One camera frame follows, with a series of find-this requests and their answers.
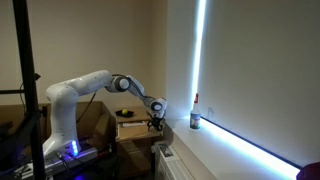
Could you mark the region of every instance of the radiator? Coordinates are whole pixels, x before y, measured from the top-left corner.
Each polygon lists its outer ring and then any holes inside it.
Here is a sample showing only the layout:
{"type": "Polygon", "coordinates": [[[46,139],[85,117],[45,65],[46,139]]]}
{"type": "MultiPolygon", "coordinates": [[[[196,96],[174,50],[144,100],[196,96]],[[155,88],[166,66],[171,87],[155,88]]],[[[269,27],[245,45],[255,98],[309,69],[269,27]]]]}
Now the radiator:
{"type": "Polygon", "coordinates": [[[172,146],[166,141],[155,142],[155,180],[193,180],[194,178],[172,146]]]}

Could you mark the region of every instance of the light strip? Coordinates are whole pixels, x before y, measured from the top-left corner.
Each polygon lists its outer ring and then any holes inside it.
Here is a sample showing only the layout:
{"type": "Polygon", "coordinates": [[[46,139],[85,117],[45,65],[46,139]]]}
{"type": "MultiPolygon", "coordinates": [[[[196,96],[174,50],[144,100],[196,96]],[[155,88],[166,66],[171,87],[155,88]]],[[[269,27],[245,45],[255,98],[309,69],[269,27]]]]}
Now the light strip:
{"type": "Polygon", "coordinates": [[[196,41],[194,49],[194,61],[193,61],[193,80],[192,80],[192,98],[191,104],[193,104],[195,94],[198,91],[198,79],[199,79],[199,66],[201,57],[201,44],[203,34],[204,15],[206,9],[206,0],[198,1],[197,17],[196,17],[196,41]]]}
{"type": "Polygon", "coordinates": [[[289,179],[296,179],[299,169],[282,161],[281,159],[263,151],[262,149],[246,142],[245,140],[230,134],[229,132],[221,129],[220,127],[201,119],[202,127],[208,128],[210,133],[223,140],[227,144],[233,146],[241,153],[252,157],[254,160],[266,165],[267,167],[277,171],[277,173],[282,174],[289,179]]]}

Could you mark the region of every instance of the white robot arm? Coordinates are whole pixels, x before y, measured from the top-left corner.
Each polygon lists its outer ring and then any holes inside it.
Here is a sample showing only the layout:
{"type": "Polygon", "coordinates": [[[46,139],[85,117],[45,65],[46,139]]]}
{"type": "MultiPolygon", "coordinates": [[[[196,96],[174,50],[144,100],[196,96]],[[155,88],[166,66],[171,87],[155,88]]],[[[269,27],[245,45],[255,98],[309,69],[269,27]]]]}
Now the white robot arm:
{"type": "Polygon", "coordinates": [[[51,136],[43,144],[46,163],[54,161],[57,154],[77,156],[81,151],[76,129],[76,105],[80,96],[93,93],[101,88],[109,92],[129,91],[139,97],[151,117],[149,128],[162,130],[167,101],[155,99],[144,93],[143,86],[131,76],[111,75],[108,71],[96,71],[85,76],[54,84],[47,89],[51,101],[51,136]]]}

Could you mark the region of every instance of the white blind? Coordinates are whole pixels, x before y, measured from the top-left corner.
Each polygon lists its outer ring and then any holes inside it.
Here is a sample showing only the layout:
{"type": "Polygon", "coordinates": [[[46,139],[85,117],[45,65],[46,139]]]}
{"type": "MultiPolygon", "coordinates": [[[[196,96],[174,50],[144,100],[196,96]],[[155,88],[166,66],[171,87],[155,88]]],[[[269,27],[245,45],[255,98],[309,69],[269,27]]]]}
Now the white blind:
{"type": "Polygon", "coordinates": [[[320,1],[207,1],[205,118],[297,164],[320,161],[320,1]]]}

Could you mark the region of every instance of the bottle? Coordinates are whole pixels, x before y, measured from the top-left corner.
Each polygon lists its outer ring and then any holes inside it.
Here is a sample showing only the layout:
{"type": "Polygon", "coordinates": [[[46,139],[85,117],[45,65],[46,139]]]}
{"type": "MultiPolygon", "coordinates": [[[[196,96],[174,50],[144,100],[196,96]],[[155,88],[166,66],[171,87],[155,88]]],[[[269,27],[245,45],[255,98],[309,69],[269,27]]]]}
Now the bottle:
{"type": "Polygon", "coordinates": [[[190,112],[190,128],[191,129],[200,129],[200,108],[199,108],[199,94],[196,94],[196,98],[193,102],[193,108],[190,112]]]}

